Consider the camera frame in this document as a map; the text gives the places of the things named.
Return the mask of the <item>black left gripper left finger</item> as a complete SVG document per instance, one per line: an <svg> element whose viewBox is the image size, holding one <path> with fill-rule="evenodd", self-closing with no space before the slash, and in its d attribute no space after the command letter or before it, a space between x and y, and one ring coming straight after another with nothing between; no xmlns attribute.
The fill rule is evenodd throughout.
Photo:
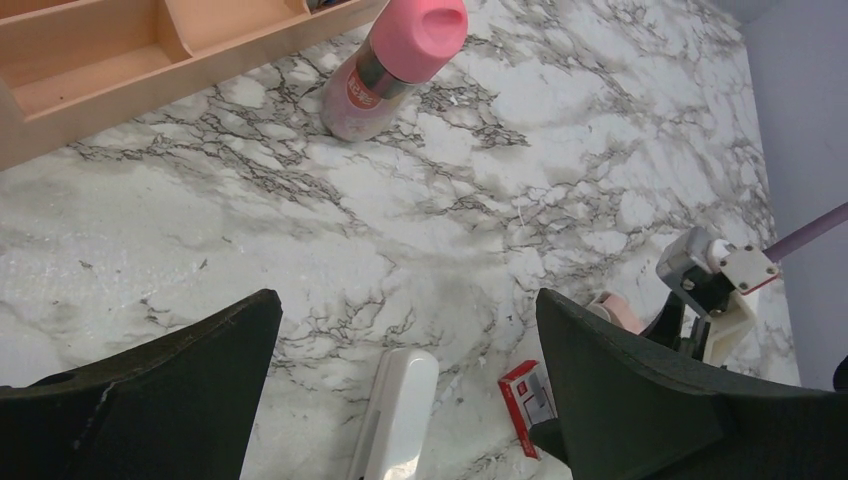
<svg viewBox="0 0 848 480"><path fill-rule="evenodd" d="M236 479L282 307L263 289L109 358L1 390L5 479Z"/></svg>

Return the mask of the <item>pink cap glue bottle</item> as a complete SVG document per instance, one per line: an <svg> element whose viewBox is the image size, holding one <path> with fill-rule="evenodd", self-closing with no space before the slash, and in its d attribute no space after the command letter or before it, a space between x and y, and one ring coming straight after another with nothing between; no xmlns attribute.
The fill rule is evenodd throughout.
<svg viewBox="0 0 848 480"><path fill-rule="evenodd" d="M468 13L461 0L393 0L359 49L329 77L320 119L342 140L371 139L404 101L464 45Z"/></svg>

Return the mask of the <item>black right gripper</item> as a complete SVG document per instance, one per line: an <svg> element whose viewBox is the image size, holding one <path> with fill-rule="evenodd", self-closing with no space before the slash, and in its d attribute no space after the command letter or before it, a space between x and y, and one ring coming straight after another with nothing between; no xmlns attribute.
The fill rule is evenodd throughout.
<svg viewBox="0 0 848 480"><path fill-rule="evenodd" d="M670 292L663 308L654 320L641 332L641 336L686 357L703 360L703 319L696 317L689 337L681 335L685 317L685 302Z"/></svg>

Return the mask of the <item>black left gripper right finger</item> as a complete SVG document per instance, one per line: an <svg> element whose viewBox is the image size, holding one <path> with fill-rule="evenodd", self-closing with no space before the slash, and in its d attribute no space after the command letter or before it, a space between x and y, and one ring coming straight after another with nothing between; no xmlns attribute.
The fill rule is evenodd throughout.
<svg viewBox="0 0 848 480"><path fill-rule="evenodd" d="M543 289L554 419L533 444L576 479L843 479L847 396L688 358Z"/></svg>

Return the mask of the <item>long white stapler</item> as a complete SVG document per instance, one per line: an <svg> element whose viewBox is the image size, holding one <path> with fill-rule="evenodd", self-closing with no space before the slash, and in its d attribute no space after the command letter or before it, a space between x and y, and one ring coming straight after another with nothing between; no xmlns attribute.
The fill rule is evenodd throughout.
<svg viewBox="0 0 848 480"><path fill-rule="evenodd" d="M436 358L396 348L380 359L349 480L414 479L438 382Z"/></svg>

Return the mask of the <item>red staple box sleeve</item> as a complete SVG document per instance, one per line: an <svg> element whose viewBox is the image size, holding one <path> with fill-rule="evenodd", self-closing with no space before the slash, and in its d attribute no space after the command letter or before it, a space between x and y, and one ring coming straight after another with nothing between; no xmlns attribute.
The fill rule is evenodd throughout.
<svg viewBox="0 0 848 480"><path fill-rule="evenodd" d="M526 360L502 376L498 387L524 454L538 459L530 429L556 417L544 366L537 360Z"/></svg>

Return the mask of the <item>peach plastic desk organizer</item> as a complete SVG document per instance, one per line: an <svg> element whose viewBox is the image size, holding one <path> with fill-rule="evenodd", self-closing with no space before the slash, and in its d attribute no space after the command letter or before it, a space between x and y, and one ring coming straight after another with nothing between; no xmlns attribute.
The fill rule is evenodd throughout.
<svg viewBox="0 0 848 480"><path fill-rule="evenodd" d="M11 168L375 19L380 1L5 1Z"/></svg>

